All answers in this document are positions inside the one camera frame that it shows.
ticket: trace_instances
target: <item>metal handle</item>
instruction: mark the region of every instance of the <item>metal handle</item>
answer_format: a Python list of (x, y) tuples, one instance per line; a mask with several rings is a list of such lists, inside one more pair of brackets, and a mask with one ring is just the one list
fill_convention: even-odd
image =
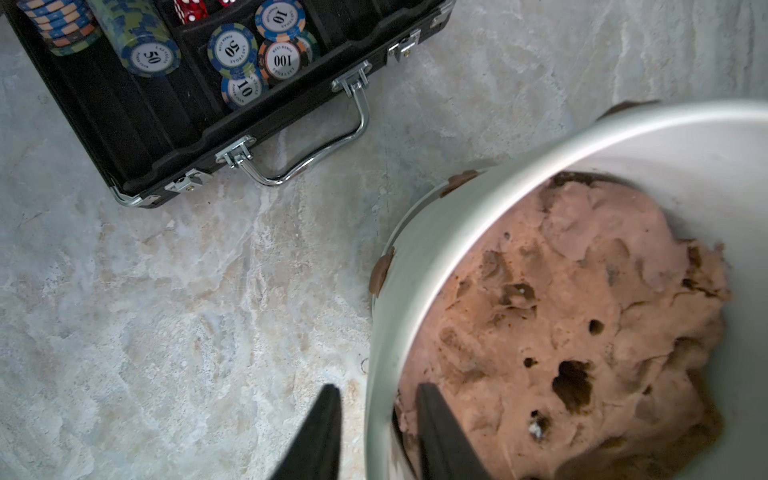
[(371, 68), (372, 65), (370, 62), (365, 60), (352, 70), (338, 77), (331, 84), (331, 89), (333, 91), (341, 91), (343, 89), (346, 92), (347, 97), (350, 97), (355, 101), (357, 113), (360, 117), (360, 122), (357, 127), (354, 130), (321, 145), (305, 157), (294, 162), (293, 165), (282, 174), (277, 175), (276, 177), (268, 177), (259, 170), (258, 166), (253, 162), (253, 154), (250, 152), (250, 147), (257, 142), (257, 139), (251, 135), (246, 135), (245, 137), (240, 138), (217, 153), (216, 162), (219, 164), (226, 162), (232, 168), (242, 169), (258, 184), (267, 185), (268, 187), (276, 187), (286, 183), (300, 172), (321, 161), (331, 153), (339, 150), (350, 141), (359, 138), (360, 135), (368, 129), (370, 111), (368, 109), (368, 100), (366, 98), (366, 88), (368, 88), (368, 78), (366, 77), (366, 73), (370, 72)]

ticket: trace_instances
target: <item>stack of poker chips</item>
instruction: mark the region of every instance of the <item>stack of poker chips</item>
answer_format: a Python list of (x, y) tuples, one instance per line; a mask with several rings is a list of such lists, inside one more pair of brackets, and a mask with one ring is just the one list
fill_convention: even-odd
[(130, 73), (160, 77), (178, 68), (181, 51), (152, 0), (88, 0), (88, 4)]
[(270, 85), (288, 80), (320, 56), (317, 40), (305, 30), (306, 15), (297, 0), (266, 0), (254, 21), (264, 37), (259, 71)]
[(232, 110), (256, 100), (269, 88), (256, 62), (259, 44), (245, 25), (227, 23), (208, 41), (208, 60), (221, 75), (221, 97)]
[(101, 37), (101, 29), (84, 0), (19, 0), (53, 55), (83, 51)]

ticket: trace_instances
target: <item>case latch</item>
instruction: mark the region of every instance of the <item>case latch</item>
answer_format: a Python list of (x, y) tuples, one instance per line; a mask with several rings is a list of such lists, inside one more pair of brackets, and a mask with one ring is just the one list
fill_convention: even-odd
[(432, 19), (432, 23), (429, 24), (429, 27), (434, 28), (448, 20), (448, 16), (453, 12), (453, 5), (456, 5), (456, 0), (445, 0), (445, 2), (441, 3), (438, 6), (440, 13)]
[(175, 182), (170, 182), (165, 186), (165, 190), (182, 194), (184, 192), (191, 192), (195, 187), (199, 187), (208, 180), (213, 178), (210, 174), (193, 168), (189, 170), (182, 178)]
[(419, 44), (421, 36), (422, 29), (417, 28), (411, 32), (411, 35), (409, 35), (408, 38), (404, 38), (393, 46), (387, 48), (386, 66), (391, 67), (398, 64), (401, 58), (408, 58), (411, 55), (411, 50)]

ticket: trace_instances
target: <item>poker chip case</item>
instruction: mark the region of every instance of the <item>poker chip case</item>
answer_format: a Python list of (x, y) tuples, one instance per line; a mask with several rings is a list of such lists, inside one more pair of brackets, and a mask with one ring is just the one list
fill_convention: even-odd
[[(223, 24), (240, 23), (257, 34), (254, 12), (263, 0), (237, 0), (227, 8), (208, 0), (210, 16), (186, 25), (179, 22), (173, 0), (157, 0), (181, 62), (155, 78), (129, 73), (106, 38), (75, 55), (53, 55), (15, 0), (0, 0), (114, 198), (143, 208), (193, 190), (227, 165), (258, 184), (281, 185), (357, 139), (369, 123), (365, 89), (375, 81), (369, 76), (385, 66), (398, 68), (416, 45), (441, 31), (454, 2), (300, 0), (305, 30), (322, 55), (232, 111), (222, 98), (222, 77), (211, 67), (207, 44)], [(250, 149), (338, 94), (355, 103), (358, 126), (333, 139), (317, 138), (317, 149), (275, 177), (262, 172)]]

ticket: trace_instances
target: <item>stone surface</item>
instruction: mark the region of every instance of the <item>stone surface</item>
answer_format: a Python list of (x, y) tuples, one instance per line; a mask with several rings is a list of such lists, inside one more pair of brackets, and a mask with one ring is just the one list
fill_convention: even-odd
[[(325, 382), (342, 478), (363, 478), (368, 274), (409, 205), (624, 99), (766, 97), (768, 4), (459, 0), (371, 80), (365, 137), (295, 182), (221, 170), (131, 210), (0, 18), (0, 478), (266, 478)], [(336, 98), (257, 156), (352, 112)]]

